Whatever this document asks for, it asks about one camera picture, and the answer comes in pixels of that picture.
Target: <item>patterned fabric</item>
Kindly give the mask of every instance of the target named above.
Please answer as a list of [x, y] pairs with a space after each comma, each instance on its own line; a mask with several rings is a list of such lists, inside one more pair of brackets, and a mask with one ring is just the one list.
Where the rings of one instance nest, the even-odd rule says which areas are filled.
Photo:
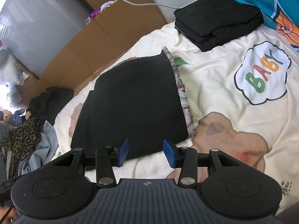
[[32, 118], [26, 120], [20, 127], [11, 130], [0, 141], [0, 147], [11, 150], [10, 162], [6, 162], [9, 165], [8, 178], [18, 175], [20, 162], [35, 150], [36, 144], [41, 140], [42, 127], [43, 124], [39, 120]]
[[168, 51], [168, 49], [165, 46], [162, 48], [162, 50], [164, 51], [164, 53], [166, 54], [167, 58], [169, 59], [169, 61], [171, 63], [171, 67], [173, 69], [173, 73], [174, 73], [174, 77], [175, 77], [176, 86], [178, 88], [178, 95], [180, 96], [180, 101], [181, 101], [182, 109], [183, 109], [184, 116], [185, 116], [188, 135], [189, 135], [189, 137], [191, 137], [194, 135], [195, 126], [194, 126], [193, 116], [192, 116], [191, 109], [190, 109], [187, 95], [186, 95], [185, 85], [180, 77], [180, 74], [178, 72], [178, 67], [175, 64], [175, 61], [174, 61], [171, 53]]
[[276, 30], [299, 52], [299, 0], [235, 0], [258, 7], [264, 25]]

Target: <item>cardboard sheet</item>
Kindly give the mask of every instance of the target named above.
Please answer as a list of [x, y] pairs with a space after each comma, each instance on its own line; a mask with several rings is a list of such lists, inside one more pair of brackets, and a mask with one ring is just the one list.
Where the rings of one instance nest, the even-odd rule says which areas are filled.
[[[129, 0], [152, 3], [153, 0]], [[160, 29], [166, 21], [157, 6], [132, 6], [116, 1], [84, 27], [48, 65], [38, 81], [25, 81], [22, 103], [47, 87], [75, 89], [97, 70], [132, 47], [142, 36]]]

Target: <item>person's hand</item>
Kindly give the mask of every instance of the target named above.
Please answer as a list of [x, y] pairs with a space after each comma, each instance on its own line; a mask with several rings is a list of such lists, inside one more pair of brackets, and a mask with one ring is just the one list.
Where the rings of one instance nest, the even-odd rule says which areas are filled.
[[[174, 179], [176, 183], [178, 183], [178, 178], [181, 174], [181, 168], [176, 168], [170, 174], [167, 175], [166, 179]], [[201, 183], [208, 177], [207, 168], [206, 167], [198, 167], [197, 168], [197, 182]]]
[[[0, 219], [2, 219], [2, 217], [8, 210], [9, 207], [0, 207]], [[17, 211], [15, 209], [12, 209], [2, 224], [10, 224], [10, 218], [17, 219], [18, 217], [19, 215]]]

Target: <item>orange cartoon print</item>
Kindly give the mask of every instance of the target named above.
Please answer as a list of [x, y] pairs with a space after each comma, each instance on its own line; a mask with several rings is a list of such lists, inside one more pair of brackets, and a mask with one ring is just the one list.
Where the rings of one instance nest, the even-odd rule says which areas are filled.
[[276, 31], [280, 33], [293, 46], [299, 46], [299, 28], [291, 20], [279, 11], [279, 16], [275, 20], [277, 24]]

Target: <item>black printed character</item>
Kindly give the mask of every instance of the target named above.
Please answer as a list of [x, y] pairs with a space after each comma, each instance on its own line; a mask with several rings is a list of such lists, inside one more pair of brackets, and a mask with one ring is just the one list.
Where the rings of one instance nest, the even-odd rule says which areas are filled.
[[282, 194], [284, 196], [289, 195], [289, 192], [291, 191], [291, 186], [292, 186], [292, 182], [287, 182], [286, 184], [284, 183], [284, 181], [281, 182], [281, 190], [282, 190]]

